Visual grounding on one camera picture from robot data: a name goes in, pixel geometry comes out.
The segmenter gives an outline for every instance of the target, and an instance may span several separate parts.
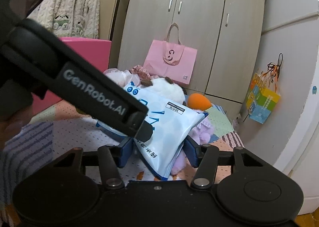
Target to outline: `white knit sweater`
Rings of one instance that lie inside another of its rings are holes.
[[[43,0],[29,16],[58,37],[98,38],[99,0]]]

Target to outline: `bed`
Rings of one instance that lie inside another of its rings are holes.
[[[223,109],[213,105],[208,112],[209,119],[215,127],[210,144],[224,151],[232,151],[236,146],[243,147]],[[23,178],[73,147],[83,147],[84,151],[91,151],[104,144],[117,144],[97,129],[95,123],[96,120],[89,115],[79,114],[74,106],[66,101],[60,101],[34,116],[31,124],[15,139],[8,142],[0,160],[0,170],[3,175],[0,186],[4,187],[0,192],[0,199],[3,201],[0,223],[7,222],[9,226],[16,226],[19,223],[17,213],[9,204],[12,190]],[[39,136],[36,137],[38,146],[35,146],[35,142],[29,143],[31,138],[28,134],[34,135],[34,132]],[[187,161],[187,166],[178,174],[170,176],[168,180],[184,179],[190,183],[195,172],[196,169]],[[159,181],[137,155],[130,157],[125,168],[120,169],[120,174],[125,183],[129,180]],[[228,175],[230,175],[230,166],[219,166],[215,183],[219,183]],[[97,183],[100,182],[97,167],[87,169],[87,176]]]

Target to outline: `wardrobe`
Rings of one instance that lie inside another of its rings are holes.
[[[264,0],[130,0],[118,69],[144,64],[153,41],[177,23],[183,45],[197,49],[188,94],[221,105],[230,120],[239,113],[253,73]],[[172,29],[170,42],[177,42]]]

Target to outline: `person's hand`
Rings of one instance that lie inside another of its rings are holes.
[[[16,136],[21,128],[30,122],[32,116],[32,106],[29,106],[16,112],[7,121],[0,122],[0,150],[4,148],[7,140]]]

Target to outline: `metal screw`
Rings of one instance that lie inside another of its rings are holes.
[[[197,185],[198,187],[205,187],[209,185],[209,180],[205,178],[198,178],[198,179],[195,179],[193,183]]]
[[[106,181],[106,184],[110,187],[118,187],[122,184],[122,180],[121,179],[116,179],[116,178],[112,178],[112,179],[108,179]]]

